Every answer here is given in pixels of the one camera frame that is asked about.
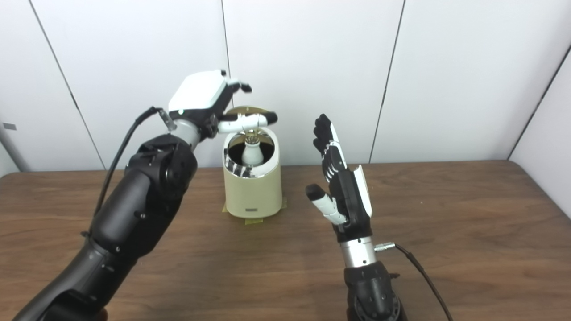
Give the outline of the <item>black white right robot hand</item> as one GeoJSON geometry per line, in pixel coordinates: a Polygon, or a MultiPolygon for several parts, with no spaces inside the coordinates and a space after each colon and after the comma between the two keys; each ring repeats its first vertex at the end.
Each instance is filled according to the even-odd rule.
{"type": "Polygon", "coordinates": [[[313,144],[321,155],[328,191],[310,184],[305,188],[306,196],[331,222],[337,242],[372,236],[372,205],[362,166],[349,168],[335,127],[326,115],[315,120],[314,135],[313,144]]]}

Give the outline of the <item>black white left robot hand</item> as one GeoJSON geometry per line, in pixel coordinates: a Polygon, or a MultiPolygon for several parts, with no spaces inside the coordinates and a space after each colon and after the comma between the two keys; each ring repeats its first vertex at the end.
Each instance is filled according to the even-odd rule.
{"type": "Polygon", "coordinates": [[[267,127],[278,121],[275,112],[226,113],[234,94],[251,93],[248,83],[228,78],[224,70],[204,71],[186,77],[168,104],[169,130],[190,128],[199,141],[219,133],[267,127]]]}

